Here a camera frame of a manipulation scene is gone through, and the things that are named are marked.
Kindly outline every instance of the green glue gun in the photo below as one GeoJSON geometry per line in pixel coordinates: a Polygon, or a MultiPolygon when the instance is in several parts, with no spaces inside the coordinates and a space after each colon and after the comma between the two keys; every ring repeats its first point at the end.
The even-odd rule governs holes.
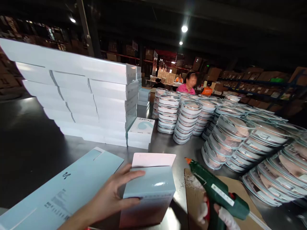
{"type": "Polygon", "coordinates": [[[202,167],[198,162],[186,158],[191,172],[206,190],[209,199],[209,227],[208,230],[226,230],[225,223],[218,217],[213,204],[227,209],[233,217],[245,220],[249,214],[248,204],[235,193],[228,192],[228,186],[215,175],[202,167]]]}

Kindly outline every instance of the woman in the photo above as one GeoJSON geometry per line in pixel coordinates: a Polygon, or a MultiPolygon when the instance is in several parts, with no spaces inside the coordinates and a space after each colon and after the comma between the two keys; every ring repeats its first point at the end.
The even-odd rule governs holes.
{"type": "Polygon", "coordinates": [[[165,88],[165,85],[161,83],[161,79],[157,78],[156,79],[156,84],[153,85],[153,88],[165,88]]]}
{"type": "Polygon", "coordinates": [[[182,74],[180,73],[178,77],[176,77],[175,82],[183,83],[182,74]]]}
{"type": "Polygon", "coordinates": [[[210,88],[211,85],[212,85],[212,81],[208,81],[207,86],[202,88],[201,94],[211,96],[212,91],[213,91],[213,89],[210,88]]]}
{"type": "Polygon", "coordinates": [[[177,92],[185,92],[194,95],[193,87],[196,85],[197,77],[195,72],[189,72],[184,80],[184,84],[177,88],[177,92]]]}

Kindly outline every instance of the glove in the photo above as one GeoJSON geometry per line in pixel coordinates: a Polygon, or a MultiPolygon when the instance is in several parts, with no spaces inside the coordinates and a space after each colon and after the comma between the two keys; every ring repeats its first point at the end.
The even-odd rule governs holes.
{"type": "MultiPolygon", "coordinates": [[[[239,225],[234,220],[233,216],[223,207],[214,204],[214,210],[218,213],[218,217],[225,223],[227,230],[240,230],[239,225]]],[[[204,194],[204,202],[201,203],[198,212],[198,221],[205,224],[205,217],[208,215],[208,197],[204,194]]]]}

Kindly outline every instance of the warehouse ceiling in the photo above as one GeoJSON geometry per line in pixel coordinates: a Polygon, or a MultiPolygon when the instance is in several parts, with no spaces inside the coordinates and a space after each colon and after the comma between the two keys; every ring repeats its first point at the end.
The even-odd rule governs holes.
{"type": "MultiPolygon", "coordinates": [[[[306,66],[307,3],[303,0],[108,0],[83,1],[102,36],[123,36],[172,52],[238,59],[239,66],[292,71],[306,66]],[[188,23],[183,36],[182,25],[188,23]]],[[[7,1],[0,12],[58,26],[78,19],[74,0],[7,1]]]]}

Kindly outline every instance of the stainless steel table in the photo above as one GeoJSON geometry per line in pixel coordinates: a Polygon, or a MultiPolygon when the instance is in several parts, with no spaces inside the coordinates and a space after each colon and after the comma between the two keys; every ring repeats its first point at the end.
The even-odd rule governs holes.
{"type": "MultiPolygon", "coordinates": [[[[152,105],[149,110],[138,107],[139,117],[151,118],[151,114],[152,105]]],[[[184,168],[188,165],[184,157],[196,159],[205,166],[200,154],[203,144],[201,137],[192,136],[186,144],[178,145],[172,135],[158,133],[154,128],[148,152],[177,154],[173,164],[176,192],[161,224],[146,229],[188,229],[184,182],[184,168]]],[[[64,136],[54,121],[46,117],[36,98],[0,104],[0,207],[11,208],[96,146],[122,157],[124,164],[132,162],[135,152],[146,151],[64,136]]],[[[214,174],[239,178],[227,167],[214,174]]],[[[273,208],[251,197],[271,229],[305,229],[296,217],[300,209],[293,203],[273,208]]],[[[117,229],[118,222],[119,214],[94,227],[117,229]]]]}

